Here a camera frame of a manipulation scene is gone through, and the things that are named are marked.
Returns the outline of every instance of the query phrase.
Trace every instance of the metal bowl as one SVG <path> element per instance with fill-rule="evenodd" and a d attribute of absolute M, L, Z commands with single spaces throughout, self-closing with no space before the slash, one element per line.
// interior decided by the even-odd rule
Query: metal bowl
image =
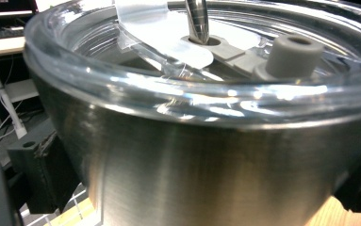
<path fill-rule="evenodd" d="M 300 226 L 361 163 L 361 6 L 207 7 L 212 20 L 258 34 L 264 44 L 251 51 L 262 58 L 281 34 L 321 42 L 318 76 L 160 72 L 119 48 L 110 1 L 72 1 L 26 28 L 25 61 L 104 225 Z M 182 2 L 169 8 L 184 12 Z"/>

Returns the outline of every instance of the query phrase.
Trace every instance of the gray cylindrical port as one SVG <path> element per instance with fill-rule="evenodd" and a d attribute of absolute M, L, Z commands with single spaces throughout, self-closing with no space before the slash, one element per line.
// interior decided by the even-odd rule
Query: gray cylindrical port
<path fill-rule="evenodd" d="M 303 78 L 312 75 L 323 52 L 323 45 L 299 35 L 274 40 L 268 61 L 258 65 L 254 76 L 264 80 Z"/>

